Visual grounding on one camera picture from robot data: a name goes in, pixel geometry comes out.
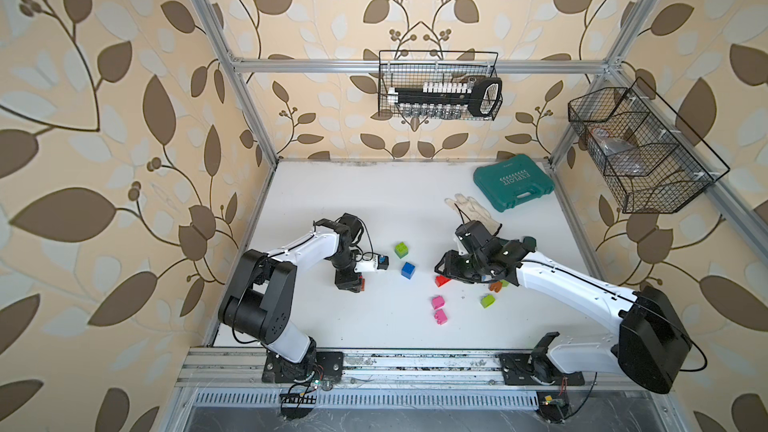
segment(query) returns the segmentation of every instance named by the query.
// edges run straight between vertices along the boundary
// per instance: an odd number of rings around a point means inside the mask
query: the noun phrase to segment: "white glove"
[[[476,201],[474,197],[466,198],[462,194],[456,194],[456,200],[447,198],[446,204],[456,211],[463,222],[469,222],[471,220],[479,221],[491,234],[495,234],[502,226],[491,218],[491,214],[488,213],[488,210],[478,204],[478,201]]]

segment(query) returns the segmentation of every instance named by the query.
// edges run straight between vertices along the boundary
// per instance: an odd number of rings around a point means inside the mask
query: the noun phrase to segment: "green toy block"
[[[400,242],[398,245],[395,245],[395,254],[400,258],[405,257],[408,255],[408,247]]]
[[[483,308],[488,308],[496,302],[496,299],[493,297],[493,295],[486,295],[484,298],[480,299],[480,304],[482,304]]]

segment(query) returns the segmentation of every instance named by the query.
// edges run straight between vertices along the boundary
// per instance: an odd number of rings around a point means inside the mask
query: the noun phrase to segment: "black wire basket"
[[[494,120],[502,106],[495,52],[379,51],[379,115]]]
[[[730,171],[725,161],[670,104],[682,132],[665,125],[648,107],[653,88],[636,80],[631,87],[606,87],[568,103],[568,121],[579,135],[625,213],[678,212]],[[698,143],[694,146],[688,142]],[[717,167],[696,156],[707,154]]]

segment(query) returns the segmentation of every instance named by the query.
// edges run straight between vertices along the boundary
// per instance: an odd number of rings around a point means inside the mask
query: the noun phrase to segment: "wallpaper wall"
[[[567,103],[586,93],[579,74],[502,76],[504,105],[490,121],[405,120],[378,112],[376,80],[343,74],[246,76],[283,158],[472,159],[550,155],[568,126]]]
[[[629,73],[714,145],[734,168],[724,180],[768,220],[768,2],[661,0],[646,27],[625,63]],[[625,215],[580,147],[561,171],[608,280],[661,288],[705,351],[709,367],[675,382],[692,424],[764,430],[768,268],[704,196],[674,215]],[[693,351],[684,366],[701,365]]]
[[[247,58],[349,59],[364,49],[604,58],[636,0],[211,0]]]
[[[150,430],[267,165],[187,0],[0,2],[0,430]]]

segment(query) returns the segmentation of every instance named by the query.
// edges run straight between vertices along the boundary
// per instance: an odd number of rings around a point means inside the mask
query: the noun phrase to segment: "teal tool case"
[[[520,154],[475,169],[475,184],[499,212],[539,198],[554,190],[554,182],[531,160]]]

